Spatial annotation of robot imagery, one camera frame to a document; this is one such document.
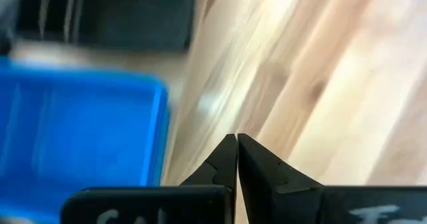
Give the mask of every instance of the blue plastic bin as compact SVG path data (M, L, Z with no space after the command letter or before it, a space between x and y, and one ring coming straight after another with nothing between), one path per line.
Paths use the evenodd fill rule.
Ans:
M168 123L150 76L0 68L0 215L58 223L82 188L159 185Z

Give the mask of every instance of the wooden floor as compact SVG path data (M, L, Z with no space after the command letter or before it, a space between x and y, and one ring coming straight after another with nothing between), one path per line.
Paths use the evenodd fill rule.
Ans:
M188 56L67 50L169 83L163 184L248 133L326 185L427 185L427 0L197 0L195 23Z

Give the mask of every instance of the black plastic object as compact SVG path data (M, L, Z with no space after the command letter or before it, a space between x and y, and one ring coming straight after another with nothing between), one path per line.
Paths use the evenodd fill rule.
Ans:
M0 0L0 55L7 55L13 44L19 0Z
M184 186L83 191L61 222L233 223L237 163L250 224L427 223L425 187L325 187L244 134L227 135Z
M188 46L194 0L22 0L18 35L118 49Z

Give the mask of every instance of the blue tray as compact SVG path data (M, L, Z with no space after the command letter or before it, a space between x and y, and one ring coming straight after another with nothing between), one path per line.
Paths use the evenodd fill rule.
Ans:
M57 223L82 188L159 185L168 123L150 76L0 68L0 215Z

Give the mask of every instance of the pointed black part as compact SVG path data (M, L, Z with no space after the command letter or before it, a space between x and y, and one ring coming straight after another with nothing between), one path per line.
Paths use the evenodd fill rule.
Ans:
M233 134L229 134L182 185L224 185L234 190L237 164L238 142Z
M240 183L250 223L316 220L321 196L317 187L322 185L286 164L250 136L239 134L238 141Z

